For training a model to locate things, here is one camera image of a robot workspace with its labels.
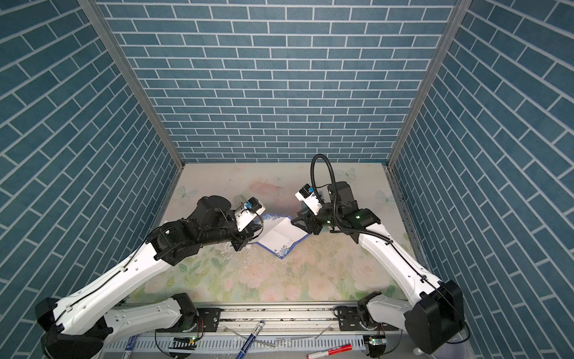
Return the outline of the white letter with blue border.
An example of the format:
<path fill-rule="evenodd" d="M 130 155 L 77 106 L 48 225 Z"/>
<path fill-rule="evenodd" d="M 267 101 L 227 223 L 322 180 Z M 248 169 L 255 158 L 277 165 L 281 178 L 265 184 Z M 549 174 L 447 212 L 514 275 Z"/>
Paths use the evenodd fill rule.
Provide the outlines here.
<path fill-rule="evenodd" d="M 309 233 L 294 226 L 289 216 L 264 214 L 262 219 L 264 228 L 257 245 L 280 259 L 287 257 L 298 243 L 309 236 Z"/>

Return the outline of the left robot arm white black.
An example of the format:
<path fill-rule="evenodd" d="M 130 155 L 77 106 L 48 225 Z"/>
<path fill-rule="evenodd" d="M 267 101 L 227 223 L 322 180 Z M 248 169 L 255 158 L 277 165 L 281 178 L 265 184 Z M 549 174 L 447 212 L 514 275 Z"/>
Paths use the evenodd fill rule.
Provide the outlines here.
<path fill-rule="evenodd" d="M 118 304 L 207 245 L 228 242 L 240 251 L 263 228 L 264 211 L 255 197 L 238 209 L 232 209 L 224 197 L 202 197 L 191 215 L 152 230 L 132 254 L 86 287 L 62 299 L 43 299 L 35 308 L 45 331 L 40 340 L 43 354 L 93 358 L 117 340 L 148 331 L 199 329 L 199 312 L 186 293 L 136 308 Z"/>

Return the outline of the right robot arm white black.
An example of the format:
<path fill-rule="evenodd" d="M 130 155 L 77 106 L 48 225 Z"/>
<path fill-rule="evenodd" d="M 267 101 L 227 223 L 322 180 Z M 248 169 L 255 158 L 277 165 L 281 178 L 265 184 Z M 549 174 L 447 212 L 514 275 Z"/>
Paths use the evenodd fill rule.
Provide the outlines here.
<path fill-rule="evenodd" d="M 427 355 L 441 354 L 447 345 L 464 344 L 461 334 L 467 325 L 462 289 L 432 274 L 404 250 L 370 209 L 359 208 L 346 182 L 330 184 L 327 192 L 329 202 L 309 184 L 297 191 L 295 197 L 306 207 L 292 224 L 314 235 L 324 227 L 338 228 L 381 264 L 406 297 L 401 301 L 379 292 L 367 295 L 357 302 L 362 320 L 406 331 Z"/>

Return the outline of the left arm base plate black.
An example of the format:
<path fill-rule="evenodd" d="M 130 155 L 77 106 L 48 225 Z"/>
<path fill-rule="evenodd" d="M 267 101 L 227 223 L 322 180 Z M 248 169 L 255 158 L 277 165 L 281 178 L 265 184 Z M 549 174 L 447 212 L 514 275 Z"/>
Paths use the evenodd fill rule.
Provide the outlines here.
<path fill-rule="evenodd" d="M 199 308 L 194 314 L 182 314 L 175 325 L 158 329 L 160 333 L 216 332 L 221 318 L 221 308 Z"/>

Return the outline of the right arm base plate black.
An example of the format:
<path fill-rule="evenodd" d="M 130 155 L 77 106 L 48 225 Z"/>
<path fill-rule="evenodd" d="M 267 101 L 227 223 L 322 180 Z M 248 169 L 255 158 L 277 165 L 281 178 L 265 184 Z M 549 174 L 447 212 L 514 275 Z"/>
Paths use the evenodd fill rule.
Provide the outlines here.
<path fill-rule="evenodd" d="M 359 307 L 338 305 L 332 308 L 340 331 L 399 331 L 388 323 L 377 323 Z"/>

